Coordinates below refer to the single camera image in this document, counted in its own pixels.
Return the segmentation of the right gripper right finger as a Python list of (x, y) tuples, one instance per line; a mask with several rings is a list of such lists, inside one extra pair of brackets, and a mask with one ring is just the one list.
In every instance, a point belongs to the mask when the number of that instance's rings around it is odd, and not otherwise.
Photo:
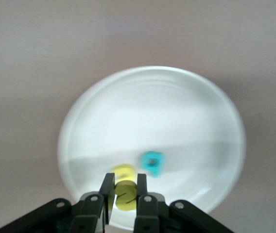
[(231, 233), (232, 230), (186, 200), (170, 205), (147, 191), (147, 177), (138, 174), (135, 233)]

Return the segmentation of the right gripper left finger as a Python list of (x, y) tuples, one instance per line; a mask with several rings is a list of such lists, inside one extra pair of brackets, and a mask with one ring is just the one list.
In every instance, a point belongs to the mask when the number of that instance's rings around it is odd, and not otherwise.
[(0, 233), (104, 233), (115, 193), (115, 174), (107, 173), (100, 190), (88, 192), (72, 205), (53, 199), (0, 228)]

